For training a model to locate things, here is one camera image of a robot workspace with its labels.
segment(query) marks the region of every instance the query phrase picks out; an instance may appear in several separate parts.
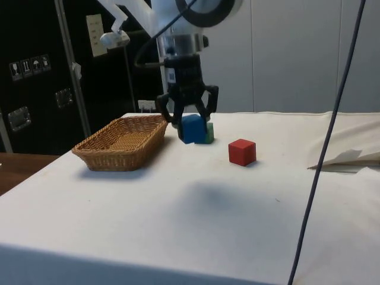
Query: black panel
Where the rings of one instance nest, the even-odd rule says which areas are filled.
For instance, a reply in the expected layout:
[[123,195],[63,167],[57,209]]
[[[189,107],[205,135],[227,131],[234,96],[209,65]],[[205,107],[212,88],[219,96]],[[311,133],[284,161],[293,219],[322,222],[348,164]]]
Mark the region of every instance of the black panel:
[[[36,154],[68,151],[84,135],[75,98],[63,109],[55,99],[57,91],[72,86],[54,1],[1,1],[0,23],[0,107],[13,150]],[[48,55],[50,71],[12,80],[10,63],[42,55]],[[7,114],[23,106],[29,109],[31,125],[14,132]]]
[[[82,66],[81,88],[94,132],[134,110],[124,49],[109,50],[106,55],[93,57],[86,15],[101,14],[104,32],[111,31],[115,20],[96,0],[64,0],[64,8],[75,60]],[[141,29],[133,18],[123,28],[126,31]],[[148,39],[147,34],[131,35],[131,43],[126,47],[136,103],[139,99],[154,100],[162,94],[159,70],[139,71],[132,66],[137,49]],[[152,46],[147,60],[158,61],[157,47]]]

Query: red cube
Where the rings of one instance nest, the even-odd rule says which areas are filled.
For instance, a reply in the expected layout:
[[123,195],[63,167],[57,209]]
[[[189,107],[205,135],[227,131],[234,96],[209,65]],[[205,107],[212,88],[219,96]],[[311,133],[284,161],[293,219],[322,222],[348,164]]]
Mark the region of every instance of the red cube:
[[253,141],[239,139],[228,145],[230,162],[247,166],[256,161],[256,144]]

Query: wicker basket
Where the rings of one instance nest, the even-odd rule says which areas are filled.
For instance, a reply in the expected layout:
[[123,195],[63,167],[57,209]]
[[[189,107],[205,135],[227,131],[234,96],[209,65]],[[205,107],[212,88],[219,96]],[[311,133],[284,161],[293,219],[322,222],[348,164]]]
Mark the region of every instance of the wicker basket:
[[76,145],[72,152],[90,170],[137,170],[162,145],[166,127],[161,115],[116,119]]

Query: white fabric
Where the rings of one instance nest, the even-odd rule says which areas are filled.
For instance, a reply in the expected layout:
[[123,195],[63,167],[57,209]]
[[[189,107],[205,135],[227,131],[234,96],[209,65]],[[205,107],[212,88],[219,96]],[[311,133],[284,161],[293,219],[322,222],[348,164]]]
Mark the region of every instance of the white fabric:
[[[325,135],[311,148],[309,167],[318,163]],[[379,165],[380,120],[370,116],[352,125],[335,129],[331,136],[324,166],[331,164]]]
[[[68,153],[0,197],[0,284],[286,284],[329,115],[216,114],[213,145],[168,126],[145,168]],[[340,115],[337,128],[378,120]],[[257,143],[230,164],[228,143]],[[378,284],[380,174],[322,173],[296,284]]]

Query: blue cube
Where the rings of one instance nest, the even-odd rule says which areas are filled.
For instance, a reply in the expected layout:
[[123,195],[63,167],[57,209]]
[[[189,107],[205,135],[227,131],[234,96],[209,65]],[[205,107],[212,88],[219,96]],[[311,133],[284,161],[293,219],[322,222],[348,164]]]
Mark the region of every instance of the blue cube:
[[182,133],[185,144],[203,143],[206,139],[205,121],[200,115],[182,117]]

